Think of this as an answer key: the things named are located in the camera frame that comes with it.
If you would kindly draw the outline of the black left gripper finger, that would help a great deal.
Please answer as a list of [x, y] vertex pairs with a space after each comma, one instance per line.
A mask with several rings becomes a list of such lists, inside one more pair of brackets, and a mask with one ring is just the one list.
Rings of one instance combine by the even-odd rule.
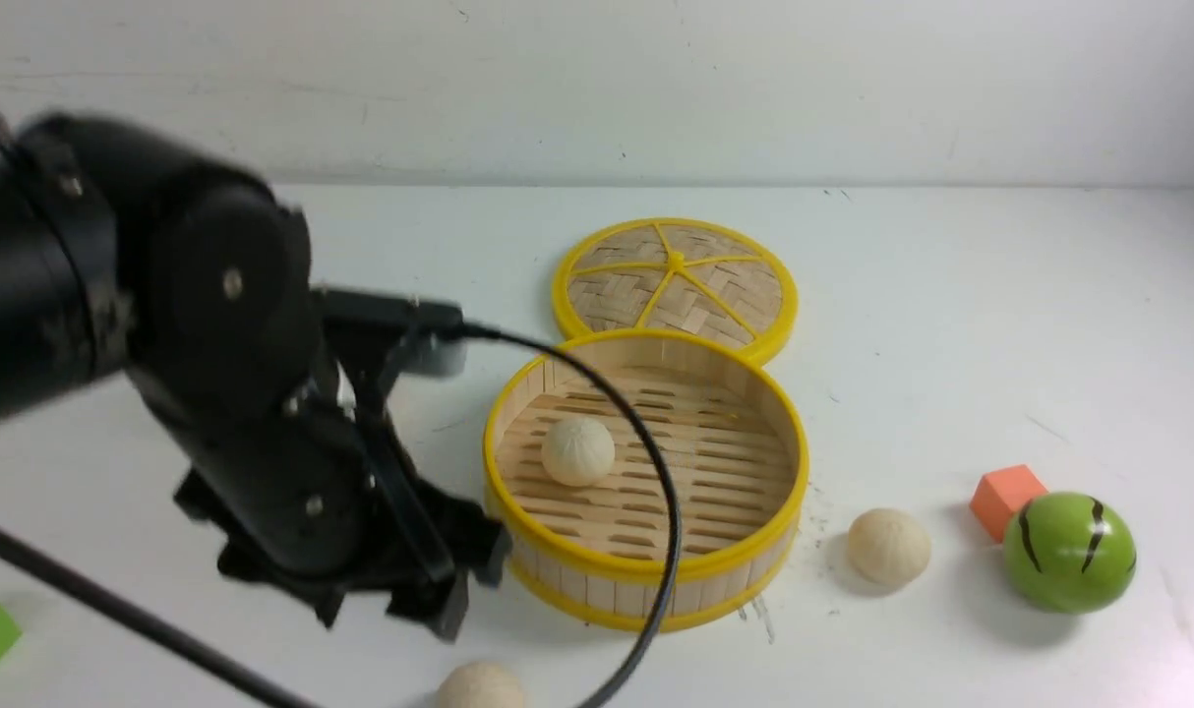
[[468, 610], [468, 573], [457, 570], [443, 581], [394, 587], [386, 616], [427, 628], [444, 644], [456, 642]]

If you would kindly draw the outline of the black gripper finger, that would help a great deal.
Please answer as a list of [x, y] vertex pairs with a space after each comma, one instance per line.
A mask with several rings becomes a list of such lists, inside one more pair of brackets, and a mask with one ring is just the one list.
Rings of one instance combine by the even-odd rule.
[[481, 586], [500, 587], [512, 548], [513, 538], [505, 527], [490, 527], [476, 532], [474, 574]]

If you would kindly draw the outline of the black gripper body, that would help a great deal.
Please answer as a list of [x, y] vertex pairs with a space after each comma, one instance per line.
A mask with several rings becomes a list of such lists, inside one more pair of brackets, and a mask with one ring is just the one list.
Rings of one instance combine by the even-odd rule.
[[457, 304], [332, 288], [184, 296], [135, 341], [130, 380], [189, 460], [176, 503], [227, 544], [219, 572], [332, 624], [350, 593], [474, 574], [480, 503], [421, 479], [387, 398], [405, 335], [456, 337]]

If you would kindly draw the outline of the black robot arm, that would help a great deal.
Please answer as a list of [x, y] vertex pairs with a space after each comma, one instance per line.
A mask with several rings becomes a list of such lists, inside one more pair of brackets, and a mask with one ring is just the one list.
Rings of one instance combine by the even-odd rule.
[[0, 140], [0, 421], [125, 375], [191, 463], [219, 572], [331, 626], [355, 592], [458, 635], [511, 541], [421, 479], [387, 399], [462, 367], [445, 301], [310, 285], [310, 234], [257, 176], [112, 118]]

